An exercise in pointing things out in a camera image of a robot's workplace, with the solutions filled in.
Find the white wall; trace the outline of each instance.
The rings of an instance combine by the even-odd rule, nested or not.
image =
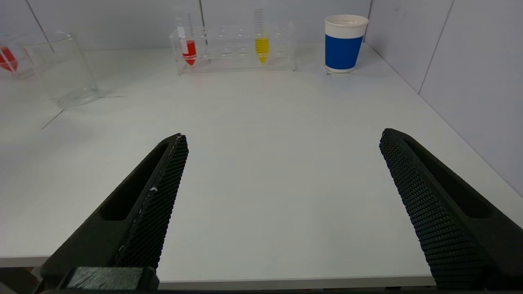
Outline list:
[[[419,93],[453,0],[374,0],[365,42]]]
[[[456,0],[421,96],[523,195],[523,1]]]
[[[300,43],[325,40],[325,17],[356,14],[368,17],[371,0],[202,0],[206,25],[252,23],[254,9],[264,7],[265,14],[294,23]]]
[[[0,33],[39,31],[40,28],[24,0],[0,0]]]
[[[177,10],[200,20],[198,0],[29,0],[42,28],[79,34],[87,50],[168,48]],[[368,16],[371,0],[203,0],[207,25],[251,23],[260,4],[268,15],[292,20],[298,42],[322,42],[323,20],[333,14]],[[34,31],[25,0],[0,0],[0,32]]]
[[[42,28],[77,32],[87,50],[170,47],[175,11],[197,0],[29,0]]]

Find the clear acrylic rack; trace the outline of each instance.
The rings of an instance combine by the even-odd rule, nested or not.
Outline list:
[[[257,54],[257,36],[254,25],[178,26],[170,36],[178,74],[296,70],[291,22],[264,28],[270,48],[265,63]]]

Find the test tube with yellow liquid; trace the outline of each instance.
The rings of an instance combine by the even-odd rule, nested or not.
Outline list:
[[[264,27],[263,10],[261,8],[254,11],[254,24],[256,26],[256,56],[258,56],[258,60],[260,60],[262,64],[265,64],[269,58],[270,43],[269,35]]]

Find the paper cup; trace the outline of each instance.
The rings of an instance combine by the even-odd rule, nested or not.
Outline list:
[[[333,15],[325,19],[325,67],[334,73],[354,70],[369,20],[359,15]]]

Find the blue label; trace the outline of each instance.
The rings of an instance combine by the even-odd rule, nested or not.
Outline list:
[[[338,39],[325,35],[325,65],[332,69],[347,70],[356,65],[363,36]]]

